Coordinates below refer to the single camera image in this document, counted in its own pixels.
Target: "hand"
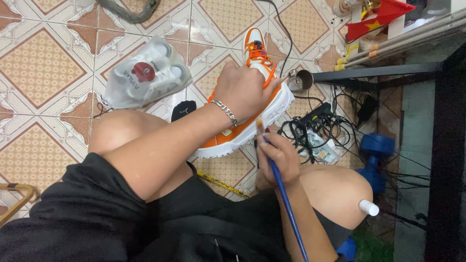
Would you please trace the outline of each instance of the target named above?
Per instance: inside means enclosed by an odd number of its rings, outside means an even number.
[[[220,73],[214,99],[227,106],[238,122],[243,121],[267,106],[273,90],[283,82],[281,78],[272,79],[264,89],[265,80],[258,69],[238,68],[229,61]]]
[[[284,183],[299,177],[300,161],[295,147],[285,137],[279,134],[265,134],[269,143],[262,136],[257,136],[257,158],[259,167],[265,180],[271,185],[276,185],[274,173],[270,167],[267,157],[272,159],[280,170],[281,179]]]

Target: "paintbrush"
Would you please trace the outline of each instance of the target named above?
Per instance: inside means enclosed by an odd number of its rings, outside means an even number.
[[[264,136],[266,129],[264,127],[264,122],[262,121],[261,118],[257,119],[256,126],[257,126],[257,135],[262,136],[265,142],[269,143],[269,141],[267,141],[267,139]],[[304,262],[309,262],[308,254],[306,253],[306,250],[304,249],[304,244],[302,242],[301,235],[299,234],[298,225],[296,224],[295,217],[293,216],[293,210],[291,209],[291,205],[288,200],[288,195],[285,190],[285,185],[283,184],[283,181],[281,180],[280,170],[278,170],[277,165],[272,159],[267,157],[267,160],[268,160],[268,164],[272,168],[272,172],[274,173],[275,180],[277,181],[277,186],[280,190],[281,199],[283,200],[283,204],[285,205],[285,209],[288,213],[288,218],[290,219],[291,227],[293,228],[293,231],[295,232],[296,240],[298,241],[298,245],[301,250],[302,257],[304,258]]]

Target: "black shorts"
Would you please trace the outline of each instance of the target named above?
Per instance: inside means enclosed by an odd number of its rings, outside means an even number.
[[[233,202],[216,194],[196,174],[196,168],[191,163],[188,164],[193,169],[191,178],[168,195],[147,204],[152,223],[157,221],[157,224],[162,225],[172,219],[207,215],[251,228],[285,246],[280,206],[272,189],[263,190],[249,199]],[[339,226],[317,210],[314,211],[333,247],[338,249],[352,230]]]

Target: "white sneaker sole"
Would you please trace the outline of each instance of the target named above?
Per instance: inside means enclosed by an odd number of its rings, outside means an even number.
[[[264,126],[268,127],[273,124],[273,122],[277,121],[278,118],[282,116],[286,110],[288,110],[291,101],[294,99],[295,97],[291,93],[287,84],[282,83],[281,90],[277,93],[269,106],[259,116],[262,117]],[[243,132],[241,132],[241,134],[239,134],[239,136],[235,137],[232,141],[208,148],[200,148],[193,154],[193,156],[199,158],[219,158],[233,153],[235,149],[246,144],[247,141],[253,139],[257,134],[256,121],[257,119],[255,119],[254,122],[252,122],[245,130],[243,130]]]

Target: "blue paintbrush handle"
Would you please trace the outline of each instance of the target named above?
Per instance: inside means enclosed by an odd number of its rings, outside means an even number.
[[[281,180],[281,174],[280,170],[278,170],[277,165],[275,162],[268,158],[268,164],[272,168],[272,172],[274,173],[275,180],[277,181],[278,189],[280,190],[280,195],[281,199],[283,200],[283,204],[285,205],[285,209],[288,213],[288,218],[290,219],[291,222],[291,227],[293,228],[293,231],[295,232],[296,240],[298,241],[299,249],[301,250],[302,257],[304,258],[304,262],[309,262],[308,259],[308,254],[306,253],[306,250],[304,249],[304,244],[302,243],[301,235],[299,234],[299,229],[298,225],[296,224],[295,217],[293,216],[293,210],[291,210],[291,205],[290,201],[288,200],[288,195],[285,190],[285,185],[283,184],[283,181]]]

